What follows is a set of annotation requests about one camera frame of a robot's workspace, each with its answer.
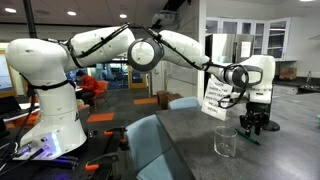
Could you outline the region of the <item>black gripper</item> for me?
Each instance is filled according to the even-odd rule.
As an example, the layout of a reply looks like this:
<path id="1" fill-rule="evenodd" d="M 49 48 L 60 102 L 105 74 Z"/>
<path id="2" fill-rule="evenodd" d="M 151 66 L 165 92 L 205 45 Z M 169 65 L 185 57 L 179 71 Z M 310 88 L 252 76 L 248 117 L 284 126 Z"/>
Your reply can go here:
<path id="1" fill-rule="evenodd" d="M 240 125 L 246 128 L 245 135 L 250 137 L 252 127 L 255 127 L 254 133 L 260 135 L 263 126 L 263 114 L 268 112 L 268 104 L 249 102 L 246 104 L 246 114 L 240 116 Z"/>

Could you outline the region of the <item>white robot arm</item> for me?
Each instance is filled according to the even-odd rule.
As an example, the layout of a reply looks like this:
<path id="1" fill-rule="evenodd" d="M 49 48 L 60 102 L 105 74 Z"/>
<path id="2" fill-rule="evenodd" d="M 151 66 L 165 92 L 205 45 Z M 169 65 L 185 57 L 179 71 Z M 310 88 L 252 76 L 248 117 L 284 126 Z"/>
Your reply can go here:
<path id="1" fill-rule="evenodd" d="M 53 160 L 82 146 L 87 137 L 78 117 L 76 96 L 67 73 L 125 56 L 140 73 L 161 61 L 207 72 L 239 88 L 237 99 L 271 102 L 275 58 L 252 55 L 240 63 L 219 63 L 204 53 L 196 40 L 171 30 L 147 31 L 137 39 L 129 23 L 99 28 L 68 40 L 18 38 L 7 45 L 7 63 L 28 83 L 39 100 L 41 120 L 19 139 L 17 160 Z"/>

